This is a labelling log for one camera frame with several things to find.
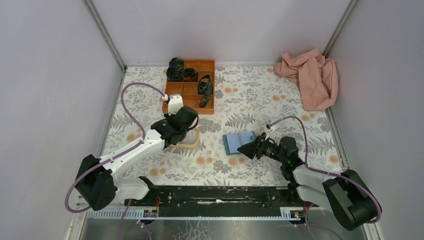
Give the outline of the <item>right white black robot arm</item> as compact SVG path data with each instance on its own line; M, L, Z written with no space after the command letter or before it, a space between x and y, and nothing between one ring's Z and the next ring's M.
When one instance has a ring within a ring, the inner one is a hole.
M307 166L299 157L293 137L285 136L275 143L262 134L237 150L250 159L268 157L280 162L281 173L292 187L286 198L293 206L303 202L316 204L333 213L348 231L378 221L381 217L381 205L357 172L348 169L334 173Z

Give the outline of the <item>blue leather card holder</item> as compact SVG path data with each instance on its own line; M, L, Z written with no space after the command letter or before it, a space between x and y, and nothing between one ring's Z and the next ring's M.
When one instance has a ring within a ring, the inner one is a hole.
M240 154L238 148L253 142L257 135L254 131L228 133L222 136L225 153L227 156Z

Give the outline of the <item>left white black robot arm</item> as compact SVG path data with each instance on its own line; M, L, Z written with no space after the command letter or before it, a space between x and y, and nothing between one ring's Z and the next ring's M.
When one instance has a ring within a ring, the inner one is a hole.
M153 123L136 141L116 153L96 158L86 156L78 169L72 189L76 189L88 207L99 211L114 201L138 200L148 206L155 200L155 192L141 179L122 180L119 177L150 155L181 142L199 122L198 113L189 106L181 107L175 114L165 114Z

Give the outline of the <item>beige oval tray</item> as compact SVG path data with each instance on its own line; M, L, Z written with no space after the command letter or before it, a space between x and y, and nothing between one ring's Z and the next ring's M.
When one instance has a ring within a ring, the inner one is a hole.
M178 142L176 148L193 149L199 145L200 142L200 131L197 127L191 129L186 134L185 138Z

